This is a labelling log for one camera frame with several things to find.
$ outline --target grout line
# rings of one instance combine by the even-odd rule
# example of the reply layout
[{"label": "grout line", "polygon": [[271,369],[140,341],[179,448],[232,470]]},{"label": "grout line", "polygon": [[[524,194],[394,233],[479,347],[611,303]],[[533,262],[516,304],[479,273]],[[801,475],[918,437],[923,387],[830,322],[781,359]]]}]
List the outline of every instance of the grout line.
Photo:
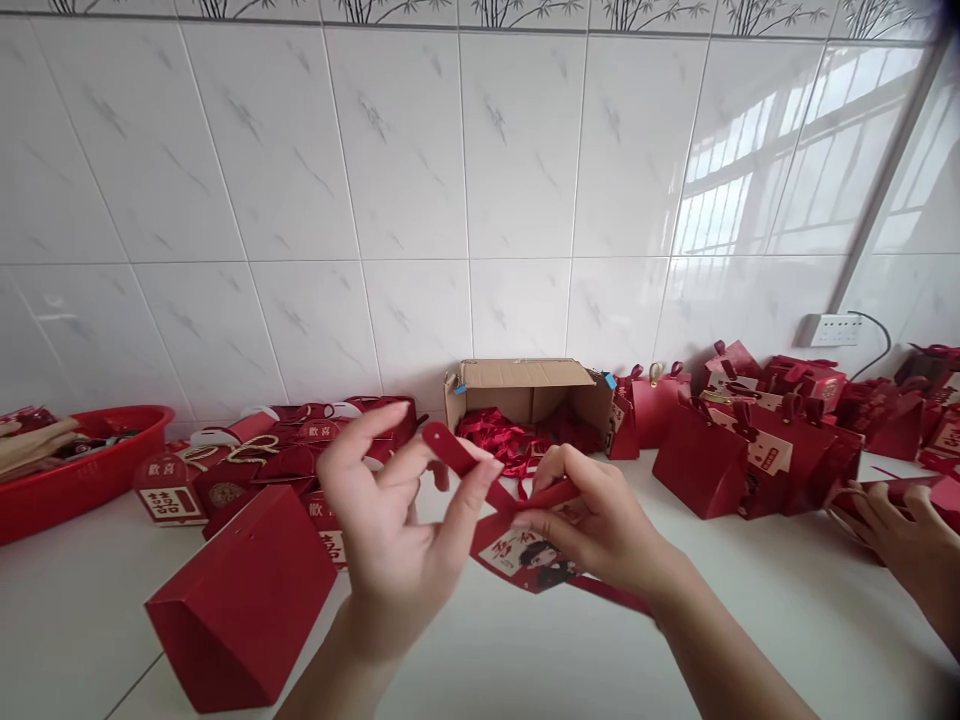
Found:
[{"label": "grout line", "polygon": [[[29,21],[30,29],[33,32],[33,36],[37,41],[37,47],[40,49],[40,54],[43,56],[44,64],[46,65],[47,72],[50,75],[50,79],[53,82],[54,89],[57,91],[57,95],[60,98],[60,103],[63,106],[63,113],[67,117],[67,122],[70,123],[70,130],[73,132],[74,140],[77,142],[77,146],[80,148],[80,152],[83,155],[83,160],[87,164],[87,170],[90,172],[90,177],[93,179],[93,184],[97,188],[97,194],[100,196],[100,202],[103,203],[103,209],[107,213],[107,217],[110,218],[110,224],[113,226],[113,231],[117,234],[117,243],[120,245],[120,250],[123,252],[123,257],[125,261],[123,263],[109,263],[110,265],[126,265],[130,275],[133,276],[133,282],[137,286],[137,290],[140,293],[140,297],[143,300],[144,307],[147,308],[147,314],[150,316],[150,322],[153,323],[153,331],[157,334],[157,339],[160,340],[160,347],[163,348],[163,354],[167,358],[167,363],[170,368],[170,371],[173,373],[173,378],[177,382],[177,387],[180,388],[180,395],[183,398],[184,405],[187,408],[187,411],[193,417],[191,420],[195,420],[197,417],[196,410],[194,410],[193,403],[190,402],[190,398],[187,396],[186,388],[183,385],[183,380],[180,378],[180,373],[177,370],[177,366],[173,362],[173,356],[170,354],[170,348],[167,347],[167,342],[163,338],[163,333],[160,332],[160,325],[157,323],[157,318],[153,314],[153,308],[150,306],[150,303],[147,301],[147,295],[143,292],[143,286],[140,284],[140,278],[137,275],[136,271],[133,268],[133,263],[130,259],[130,252],[127,250],[126,243],[123,242],[123,236],[120,233],[120,228],[117,227],[117,221],[113,217],[113,211],[110,209],[110,205],[107,203],[106,195],[103,193],[103,188],[100,186],[100,179],[97,177],[96,173],[93,171],[93,163],[90,162],[90,156],[87,155],[87,149],[83,146],[83,142],[80,140],[80,133],[77,132],[77,127],[74,124],[73,116],[70,114],[70,108],[67,105],[67,101],[63,96],[63,91],[60,88],[60,83],[57,82],[56,75],[54,75],[53,67],[50,64],[50,59],[47,57],[47,53],[43,49],[43,44],[40,42],[40,36],[37,34],[37,29],[34,27],[33,22]],[[90,265],[103,265],[104,263],[89,263]],[[46,330],[43,329],[43,326],[40,324],[40,321],[37,320],[37,324],[40,325],[41,330],[44,335],[46,335]],[[53,342],[47,338],[47,342],[50,344],[51,349],[53,349]],[[61,368],[63,369],[64,377],[67,377],[66,367],[63,365],[62,360],[60,360],[59,353],[56,353],[57,361],[60,362]],[[73,383],[68,378],[68,384],[73,387]],[[73,388],[74,395],[77,396],[77,401],[81,402],[81,396],[77,392],[76,388]]]},{"label": "grout line", "polygon": [[373,359],[377,365],[377,381],[380,383],[380,394],[386,394],[383,389],[383,371],[380,369],[380,351],[377,349],[377,332],[373,327],[373,311],[370,309],[370,291],[367,289],[367,271],[364,265],[363,248],[360,245],[360,232],[357,230],[357,209],[353,204],[353,189],[350,186],[350,170],[347,167],[347,151],[343,147],[343,132],[340,130],[340,112],[337,109],[337,93],[333,87],[333,68],[330,65],[330,48],[327,44],[327,30],[320,30],[323,43],[323,57],[327,63],[327,78],[330,80],[330,100],[333,103],[333,117],[337,126],[337,142],[340,144],[340,157],[343,160],[343,176],[347,183],[347,202],[350,204],[350,220],[353,222],[353,237],[357,241],[357,260],[360,265],[360,284],[363,285],[363,298],[367,303],[367,322],[370,327],[370,338],[373,341]]},{"label": "grout line", "polygon": [[673,214],[673,240],[670,243],[670,257],[667,260],[667,274],[663,281],[663,292],[660,293],[660,310],[657,313],[657,329],[653,334],[653,353],[651,359],[656,357],[657,346],[660,344],[660,327],[663,324],[663,306],[667,302],[667,289],[670,287],[670,277],[673,273],[674,261],[689,257],[676,255],[676,248],[674,246],[677,244],[677,228],[680,224],[680,210],[683,208],[683,188],[687,183],[687,173],[690,171],[690,153],[693,151],[693,139],[697,133],[697,117],[700,115],[700,100],[703,99],[703,81],[707,77],[707,63],[710,62],[710,46],[712,44],[713,40],[708,41],[707,47],[703,52],[703,69],[700,71],[700,88],[697,93],[697,104],[693,108],[693,124],[690,127],[690,141],[687,143],[687,152],[683,159],[683,177],[680,178],[680,189],[677,193],[677,209]]},{"label": "grout line", "polygon": [[[763,255],[770,254],[770,244],[773,242],[773,235],[777,231],[777,221],[780,219],[780,211],[783,209],[783,200],[787,194],[787,187],[790,185],[790,171],[793,170],[793,164],[797,160],[797,150],[800,149],[800,140],[803,138],[803,128],[807,124],[807,119],[810,115],[810,109],[813,106],[813,96],[817,93],[817,80],[820,79],[820,72],[824,68],[824,63],[827,59],[827,44],[823,44],[823,49],[820,51],[820,60],[817,62],[817,69],[813,73],[813,81],[810,83],[810,97],[807,98],[806,107],[803,109],[803,117],[800,119],[800,126],[797,128],[797,140],[793,144],[793,150],[790,152],[790,159],[786,163],[786,172],[783,175],[783,187],[780,188],[780,198],[777,200],[777,207],[774,209],[772,214],[772,219],[770,221],[770,230],[767,231],[767,237],[763,241]],[[826,93],[826,82],[827,79],[824,78],[824,93]],[[833,146],[833,141],[835,138],[831,138],[830,145]]]},{"label": "grout line", "polygon": [[[590,7],[587,8],[587,24],[590,23]],[[563,354],[569,354],[570,347],[570,304],[573,300],[573,261],[574,246],[577,239],[577,197],[580,191],[580,158],[583,156],[583,113],[587,97],[587,58],[590,57],[590,36],[583,42],[583,82],[580,84],[580,125],[577,128],[577,168],[573,178],[573,222],[570,225],[570,272],[567,275],[567,316],[563,323]]]},{"label": "grout line", "polygon": [[130,697],[130,693],[137,689],[137,686],[143,682],[143,679],[150,673],[151,670],[153,670],[154,666],[160,662],[160,658],[162,658],[165,654],[166,653],[161,652],[153,659],[153,662],[150,663],[150,665],[147,666],[147,669],[140,674],[140,677],[138,677],[136,681],[134,681],[133,685],[131,685],[130,688],[123,694],[123,697],[117,700],[117,704],[111,708],[110,712],[107,713],[103,720],[110,720],[110,718],[113,717],[113,714],[120,709],[121,705],[123,705],[123,701]]},{"label": "grout line", "polygon": [[[457,23],[460,22],[460,3],[457,3]],[[460,97],[460,151],[463,155],[463,222],[467,240],[467,312],[470,314],[470,357],[477,357],[477,341],[473,323],[473,254],[470,249],[470,204],[467,195],[467,126],[463,119],[463,50],[457,33],[457,79]]]},{"label": "grout line", "polygon": [[270,354],[273,356],[273,363],[277,368],[277,377],[280,378],[280,388],[283,390],[283,397],[286,399],[287,405],[290,405],[290,393],[287,392],[287,383],[283,379],[283,370],[280,368],[280,358],[277,357],[277,349],[274,347],[273,337],[270,335],[270,325],[267,323],[267,316],[263,312],[263,300],[260,299],[257,280],[253,276],[253,268],[250,266],[250,255],[247,253],[247,245],[243,240],[243,233],[240,231],[240,223],[237,221],[237,211],[234,208],[233,198],[230,195],[230,186],[227,184],[227,176],[223,173],[223,163],[220,162],[220,151],[217,149],[217,141],[213,137],[213,128],[210,126],[210,117],[207,115],[207,108],[203,103],[200,83],[197,82],[197,72],[193,67],[190,47],[187,45],[187,38],[183,34],[183,26],[180,23],[177,23],[177,31],[180,33],[180,42],[183,43],[183,51],[187,55],[187,64],[190,66],[190,78],[193,80],[193,89],[197,93],[197,100],[200,102],[200,113],[203,115],[203,122],[207,128],[207,136],[210,138],[210,145],[213,148],[213,157],[217,161],[217,171],[220,173],[223,190],[227,194],[227,204],[230,206],[230,217],[233,218],[233,226],[237,231],[237,239],[240,240],[240,249],[243,250],[243,263],[247,266],[247,272],[250,274],[250,282],[253,285],[253,296],[257,300],[257,308],[260,310],[260,320],[263,322],[263,329],[267,334],[267,343],[270,345]]}]

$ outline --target white tiled wall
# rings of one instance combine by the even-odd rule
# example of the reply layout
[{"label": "white tiled wall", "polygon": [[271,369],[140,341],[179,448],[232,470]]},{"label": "white tiled wall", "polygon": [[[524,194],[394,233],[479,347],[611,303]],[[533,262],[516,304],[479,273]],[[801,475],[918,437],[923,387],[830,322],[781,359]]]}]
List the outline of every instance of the white tiled wall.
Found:
[{"label": "white tiled wall", "polygon": [[[190,0],[0,16],[0,409],[436,411],[465,357],[830,355],[793,337],[835,290],[923,28],[660,4],[644,35],[603,0],[350,6],[391,28],[333,0],[216,16],[301,24],[196,22],[221,6]],[[900,342],[960,342],[956,85],[858,298]]]}]

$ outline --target cardboard box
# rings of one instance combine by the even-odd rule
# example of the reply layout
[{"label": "cardboard box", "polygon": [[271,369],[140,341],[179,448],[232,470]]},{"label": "cardboard box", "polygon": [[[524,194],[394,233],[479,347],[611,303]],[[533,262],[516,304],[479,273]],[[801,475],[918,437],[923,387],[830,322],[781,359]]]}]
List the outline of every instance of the cardboard box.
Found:
[{"label": "cardboard box", "polygon": [[610,428],[613,388],[570,358],[464,360],[456,374],[444,377],[443,388],[453,432],[470,410],[495,407],[515,423],[535,423],[565,400],[602,437]]}]

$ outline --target red ribbon pile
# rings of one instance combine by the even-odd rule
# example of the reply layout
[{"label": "red ribbon pile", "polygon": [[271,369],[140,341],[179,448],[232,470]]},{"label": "red ribbon pile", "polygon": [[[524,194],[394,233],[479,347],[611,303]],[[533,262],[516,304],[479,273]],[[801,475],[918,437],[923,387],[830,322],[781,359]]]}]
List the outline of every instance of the red ribbon pile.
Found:
[{"label": "red ribbon pile", "polygon": [[533,475],[551,445],[569,443],[585,454],[603,449],[600,432],[577,417],[568,405],[560,405],[535,425],[515,423],[497,408],[474,410],[464,415],[457,435],[502,462],[504,477],[519,480]]}]

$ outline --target paper tag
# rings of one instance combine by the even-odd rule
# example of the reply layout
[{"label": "paper tag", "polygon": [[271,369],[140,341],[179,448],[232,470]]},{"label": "paper tag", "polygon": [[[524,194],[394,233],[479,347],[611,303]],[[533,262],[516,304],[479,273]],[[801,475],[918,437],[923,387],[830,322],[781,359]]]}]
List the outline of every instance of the paper tag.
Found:
[{"label": "paper tag", "polygon": [[710,379],[707,381],[706,389],[714,391],[721,390],[732,382],[740,383],[749,390],[756,390],[757,383],[760,381],[756,378],[744,377],[743,375],[739,375],[734,380],[731,380],[725,372],[713,371],[710,373]]},{"label": "paper tag", "polygon": [[[716,408],[710,408],[710,417],[717,425],[736,432],[733,426],[737,421],[729,415]],[[793,443],[758,430],[757,439],[750,443],[747,451],[747,460],[750,464],[756,465],[770,475],[776,475],[781,470],[784,472],[790,471]]]}]

